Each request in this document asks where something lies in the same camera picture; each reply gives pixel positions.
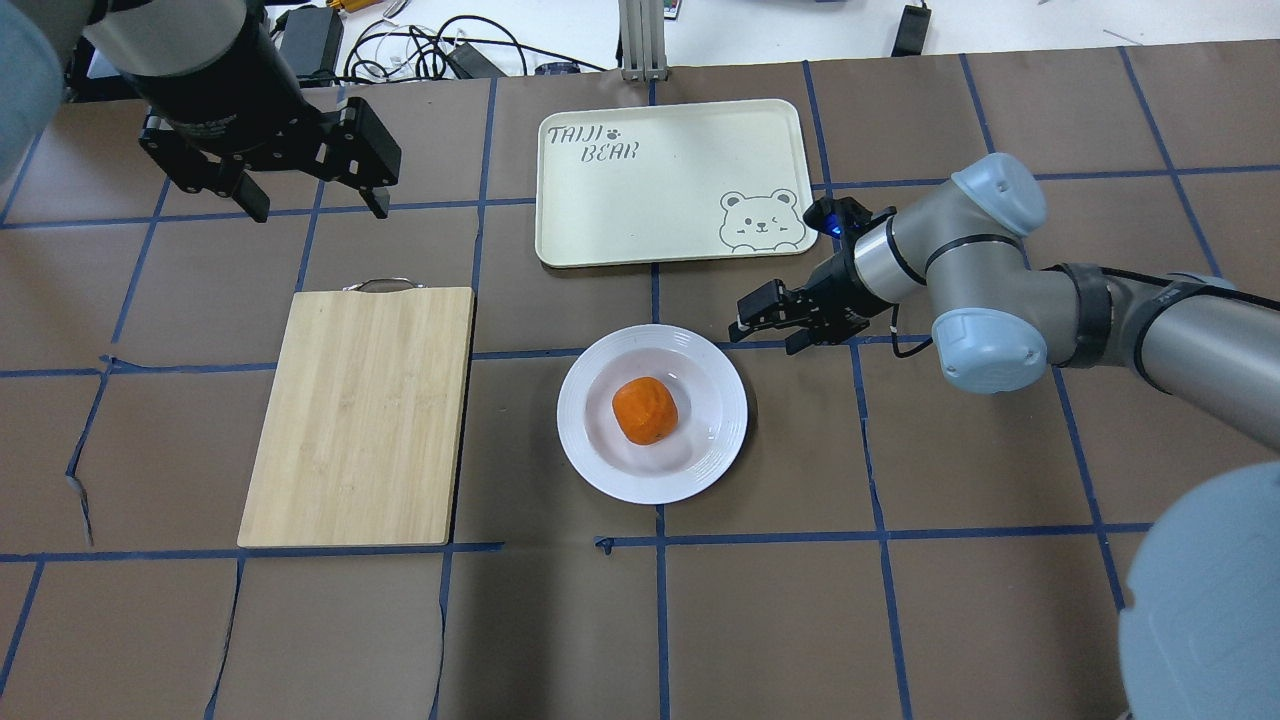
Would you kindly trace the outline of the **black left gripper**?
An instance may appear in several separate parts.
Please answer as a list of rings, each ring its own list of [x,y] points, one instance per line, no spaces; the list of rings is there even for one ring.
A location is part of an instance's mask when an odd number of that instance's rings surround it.
[[[248,172],[298,170],[355,190],[375,218],[389,217],[401,146],[364,97],[324,114],[308,104],[261,20],[244,20],[189,70],[122,77],[154,114],[141,149],[180,191],[207,190],[265,223],[270,199]]]

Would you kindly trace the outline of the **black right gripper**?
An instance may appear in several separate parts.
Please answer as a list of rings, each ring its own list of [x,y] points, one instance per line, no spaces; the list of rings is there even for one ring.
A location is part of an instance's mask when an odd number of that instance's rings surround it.
[[[794,325],[785,338],[785,352],[794,356],[815,346],[842,345],[891,307],[859,275],[851,250],[841,250],[817,266],[797,293],[808,301],[805,322],[800,322],[801,302],[782,281],[767,281],[741,297],[727,329],[728,341],[737,343],[759,331]]]

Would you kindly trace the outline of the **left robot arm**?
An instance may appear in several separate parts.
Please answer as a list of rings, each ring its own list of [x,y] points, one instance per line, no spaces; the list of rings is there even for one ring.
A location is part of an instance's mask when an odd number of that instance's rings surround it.
[[[253,174],[297,170],[389,215],[401,146],[361,97],[334,111],[305,99],[259,1],[3,3],[4,174],[63,104],[81,38],[148,104],[140,146],[178,190],[209,191],[262,223],[270,200]]]

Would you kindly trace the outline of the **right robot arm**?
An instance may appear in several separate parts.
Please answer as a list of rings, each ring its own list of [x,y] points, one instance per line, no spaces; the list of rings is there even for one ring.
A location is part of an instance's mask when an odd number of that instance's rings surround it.
[[[1014,392],[1051,366],[1124,366],[1268,447],[1277,447],[1277,304],[1196,273],[1148,275],[1091,263],[1034,270],[1023,242],[1046,220],[1034,176],[992,152],[904,209],[852,199],[801,209],[788,190],[721,197],[735,252],[840,250],[790,290],[739,300],[730,338],[790,329],[788,354],[840,345],[924,290],[940,370],[975,393]],[[1134,719],[1277,716],[1279,470],[1261,462],[1184,495],[1151,527],[1119,618]]]

